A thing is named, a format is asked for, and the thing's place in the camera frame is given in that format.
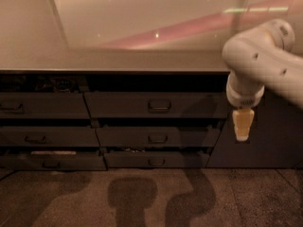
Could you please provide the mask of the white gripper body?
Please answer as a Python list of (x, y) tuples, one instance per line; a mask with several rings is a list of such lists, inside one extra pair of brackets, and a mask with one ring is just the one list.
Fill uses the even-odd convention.
[(265, 86), (246, 76), (230, 73), (226, 83), (226, 96), (235, 108), (256, 107), (263, 94)]

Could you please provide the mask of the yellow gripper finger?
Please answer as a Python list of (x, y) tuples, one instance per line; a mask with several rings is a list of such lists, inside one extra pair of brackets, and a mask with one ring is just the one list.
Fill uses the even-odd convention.
[(237, 109), (232, 113), (234, 132), (238, 141), (246, 141), (254, 119), (252, 109)]

